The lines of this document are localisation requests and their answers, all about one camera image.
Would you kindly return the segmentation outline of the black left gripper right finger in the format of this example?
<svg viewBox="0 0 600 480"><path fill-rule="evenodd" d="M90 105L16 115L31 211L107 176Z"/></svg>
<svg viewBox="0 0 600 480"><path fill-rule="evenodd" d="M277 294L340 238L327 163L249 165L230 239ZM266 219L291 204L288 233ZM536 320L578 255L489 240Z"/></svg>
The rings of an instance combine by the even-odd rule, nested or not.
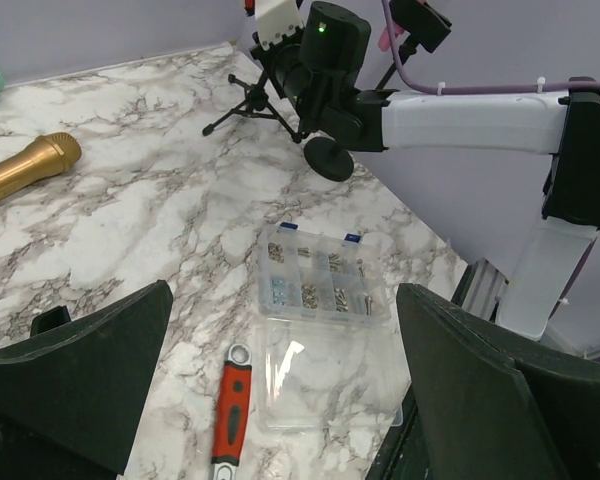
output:
<svg viewBox="0 0 600 480"><path fill-rule="evenodd" d="M427 288L396 295L437 479L600 479L600 363L475 317Z"/></svg>

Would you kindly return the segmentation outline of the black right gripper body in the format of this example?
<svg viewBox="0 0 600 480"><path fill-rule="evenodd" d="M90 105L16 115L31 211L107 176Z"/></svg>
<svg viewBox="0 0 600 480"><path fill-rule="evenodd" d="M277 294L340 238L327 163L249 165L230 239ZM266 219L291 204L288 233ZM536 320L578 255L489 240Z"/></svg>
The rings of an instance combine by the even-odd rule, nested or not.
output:
<svg viewBox="0 0 600 480"><path fill-rule="evenodd" d="M252 58L269 76L280 97L301 118L319 118L355 90L371 26L356 13L328 1L313 1L304 27L264 50L254 33Z"/></svg>

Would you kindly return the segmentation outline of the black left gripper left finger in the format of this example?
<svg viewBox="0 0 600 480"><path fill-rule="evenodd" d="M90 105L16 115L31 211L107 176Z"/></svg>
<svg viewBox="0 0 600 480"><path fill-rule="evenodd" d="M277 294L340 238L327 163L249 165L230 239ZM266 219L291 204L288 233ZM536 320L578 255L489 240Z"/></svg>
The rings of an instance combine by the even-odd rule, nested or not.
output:
<svg viewBox="0 0 600 480"><path fill-rule="evenodd" d="M0 349L0 479L125 472L172 304L159 280Z"/></svg>

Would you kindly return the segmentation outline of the gold microphone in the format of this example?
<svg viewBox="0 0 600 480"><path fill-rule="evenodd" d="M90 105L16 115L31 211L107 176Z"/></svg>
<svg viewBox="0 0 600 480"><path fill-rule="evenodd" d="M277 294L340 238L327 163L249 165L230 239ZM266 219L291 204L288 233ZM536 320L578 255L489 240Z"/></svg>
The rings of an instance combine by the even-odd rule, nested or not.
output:
<svg viewBox="0 0 600 480"><path fill-rule="evenodd" d="M0 200L36 181L69 171L81 156L78 141L66 132L38 136L0 162Z"/></svg>

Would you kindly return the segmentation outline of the black round-base microphone stand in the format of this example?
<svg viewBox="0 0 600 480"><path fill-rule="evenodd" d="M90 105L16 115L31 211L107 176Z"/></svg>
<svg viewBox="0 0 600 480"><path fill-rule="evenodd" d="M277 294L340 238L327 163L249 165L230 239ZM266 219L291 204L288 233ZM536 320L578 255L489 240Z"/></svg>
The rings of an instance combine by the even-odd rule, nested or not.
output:
<svg viewBox="0 0 600 480"><path fill-rule="evenodd" d="M31 322L30 337L46 333L71 322L66 306L57 306L37 315Z"/></svg>

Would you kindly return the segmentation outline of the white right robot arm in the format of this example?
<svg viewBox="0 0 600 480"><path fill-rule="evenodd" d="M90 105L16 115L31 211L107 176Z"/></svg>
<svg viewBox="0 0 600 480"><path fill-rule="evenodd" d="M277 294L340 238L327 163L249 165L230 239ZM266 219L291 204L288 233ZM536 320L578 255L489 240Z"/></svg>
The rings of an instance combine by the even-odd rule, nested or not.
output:
<svg viewBox="0 0 600 480"><path fill-rule="evenodd" d="M496 323L539 340L600 237L600 82L360 90L371 27L326 1L248 1L252 57L299 118L307 162L325 177L354 152L450 147L548 155L541 218L499 302Z"/></svg>

